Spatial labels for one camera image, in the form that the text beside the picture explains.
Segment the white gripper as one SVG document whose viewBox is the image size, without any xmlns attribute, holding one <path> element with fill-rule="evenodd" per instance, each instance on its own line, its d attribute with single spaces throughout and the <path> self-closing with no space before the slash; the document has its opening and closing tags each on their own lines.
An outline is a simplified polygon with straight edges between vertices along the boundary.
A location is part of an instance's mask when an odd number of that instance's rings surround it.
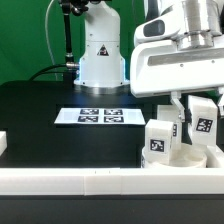
<svg viewBox="0 0 224 224">
<path fill-rule="evenodd" d="M 224 117 L 224 0 L 144 0 L 147 21 L 134 33 L 130 86 L 136 97 L 218 88 Z"/>
</svg>

